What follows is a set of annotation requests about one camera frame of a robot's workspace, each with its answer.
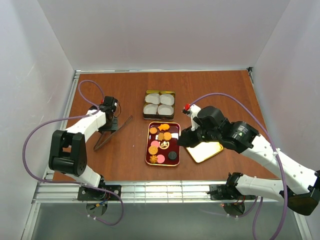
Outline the gold tin lid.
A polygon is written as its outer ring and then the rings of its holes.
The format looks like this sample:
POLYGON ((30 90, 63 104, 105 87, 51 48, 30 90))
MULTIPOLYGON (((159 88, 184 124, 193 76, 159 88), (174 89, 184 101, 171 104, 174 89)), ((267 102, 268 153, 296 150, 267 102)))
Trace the gold tin lid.
POLYGON ((195 147, 185 148, 191 158, 200 164, 223 151, 224 147, 219 142, 202 142, 195 147))

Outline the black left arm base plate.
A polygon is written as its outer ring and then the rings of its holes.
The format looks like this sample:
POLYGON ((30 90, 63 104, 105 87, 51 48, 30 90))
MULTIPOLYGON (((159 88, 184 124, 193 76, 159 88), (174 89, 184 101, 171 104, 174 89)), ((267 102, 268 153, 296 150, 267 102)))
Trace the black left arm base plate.
MULTIPOLYGON (((104 187, 108 191, 121 196, 122 186, 121 185, 106 185, 104 187)), ((81 186, 77 195, 78 201, 117 201, 118 198, 111 193, 106 193, 104 191, 98 191, 92 188, 81 186)))

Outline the orange flower cookie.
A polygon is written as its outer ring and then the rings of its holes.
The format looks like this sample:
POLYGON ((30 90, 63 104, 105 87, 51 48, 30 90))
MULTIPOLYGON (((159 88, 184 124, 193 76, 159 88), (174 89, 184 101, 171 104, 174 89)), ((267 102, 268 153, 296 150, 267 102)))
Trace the orange flower cookie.
POLYGON ((164 134, 162 132, 157 135, 157 140, 160 142, 164 140, 164 134))

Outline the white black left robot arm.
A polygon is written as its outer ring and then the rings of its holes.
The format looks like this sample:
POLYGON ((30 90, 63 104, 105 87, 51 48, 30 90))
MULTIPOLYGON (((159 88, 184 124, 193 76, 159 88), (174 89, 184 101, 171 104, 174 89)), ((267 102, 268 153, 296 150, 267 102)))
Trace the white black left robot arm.
POLYGON ((97 188, 103 177, 88 166, 86 142, 96 132, 115 133, 118 118, 115 112, 119 101, 106 96, 99 108, 92 106, 88 117, 80 119, 65 130, 56 130, 52 134, 48 166, 81 184, 97 188))

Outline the orange shell-shaped cookie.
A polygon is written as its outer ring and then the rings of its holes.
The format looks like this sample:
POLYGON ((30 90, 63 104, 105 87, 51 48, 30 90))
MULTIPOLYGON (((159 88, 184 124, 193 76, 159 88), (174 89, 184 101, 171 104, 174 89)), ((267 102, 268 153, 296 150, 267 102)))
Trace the orange shell-shaped cookie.
POLYGON ((149 129, 149 133, 150 134, 156 134, 158 132, 158 129, 156 128, 156 127, 151 127, 150 129, 149 129))

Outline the round waffle sandwich cookie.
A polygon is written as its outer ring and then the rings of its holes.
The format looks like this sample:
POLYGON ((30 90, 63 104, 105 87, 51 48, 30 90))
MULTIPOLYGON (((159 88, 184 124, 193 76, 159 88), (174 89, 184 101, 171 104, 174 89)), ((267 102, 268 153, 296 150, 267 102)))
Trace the round waffle sandwich cookie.
POLYGON ((165 132, 165 133, 163 134, 163 139, 164 139, 165 141, 170 141, 170 140, 172 139, 172 134, 171 134, 170 132, 165 132))

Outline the gold square cookie tin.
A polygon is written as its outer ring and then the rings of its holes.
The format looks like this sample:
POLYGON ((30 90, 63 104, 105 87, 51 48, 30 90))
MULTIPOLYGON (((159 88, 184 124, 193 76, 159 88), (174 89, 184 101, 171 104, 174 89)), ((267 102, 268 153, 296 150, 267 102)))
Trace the gold square cookie tin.
POLYGON ((145 120, 157 120, 157 121, 169 121, 169 122, 173 121, 174 120, 174 116, 175 116, 175 103, 176 103, 176 93, 174 91, 148 89, 148 90, 145 91, 145 96, 144 96, 144 105, 143 105, 143 111, 142 111, 143 118, 145 120), (146 114, 144 114, 145 105, 150 104, 150 103, 145 102, 145 97, 146 97, 147 94, 152 94, 152 93, 158 93, 159 95, 161 95, 161 94, 171 94, 171 95, 174 96, 175 102, 174 102, 174 105, 172 105, 172 107, 174 109, 173 115, 170 115, 170 116, 159 115, 158 112, 155 115, 146 115, 146 114))

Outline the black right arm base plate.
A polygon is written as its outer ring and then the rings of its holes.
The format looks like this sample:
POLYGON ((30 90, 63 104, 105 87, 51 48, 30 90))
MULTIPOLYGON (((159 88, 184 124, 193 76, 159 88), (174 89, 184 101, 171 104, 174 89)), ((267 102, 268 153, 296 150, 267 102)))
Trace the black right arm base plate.
POLYGON ((211 200, 254 200, 255 195, 243 195, 235 187, 225 184, 211 184, 207 194, 211 200))

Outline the metal serving tongs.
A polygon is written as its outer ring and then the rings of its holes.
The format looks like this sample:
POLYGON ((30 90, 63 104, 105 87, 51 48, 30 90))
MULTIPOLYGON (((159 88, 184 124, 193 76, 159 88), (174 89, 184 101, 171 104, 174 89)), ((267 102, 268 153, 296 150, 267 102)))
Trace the metal serving tongs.
POLYGON ((124 129, 131 121, 133 120, 133 116, 130 115, 128 119, 122 124, 121 126, 118 126, 116 124, 117 129, 116 130, 107 130, 103 131, 97 140, 96 144, 93 147, 93 151, 97 152, 101 148, 103 148, 110 140, 112 137, 114 137, 117 133, 119 133, 122 129, 124 129))

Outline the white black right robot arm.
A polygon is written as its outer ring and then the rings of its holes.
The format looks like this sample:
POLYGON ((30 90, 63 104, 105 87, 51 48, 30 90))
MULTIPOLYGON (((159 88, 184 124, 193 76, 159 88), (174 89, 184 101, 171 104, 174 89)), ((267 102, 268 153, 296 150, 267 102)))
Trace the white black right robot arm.
POLYGON ((280 179, 250 177, 240 172, 228 174, 224 185, 210 194, 216 199, 237 199, 244 196, 264 197, 287 201, 292 211, 309 216, 320 202, 320 173, 294 161, 272 145, 251 125, 243 121, 230 122, 216 107, 200 108, 187 105, 183 111, 190 117, 191 126, 182 130, 177 144, 194 148, 201 143, 218 142, 223 148, 235 151, 259 163, 280 179))

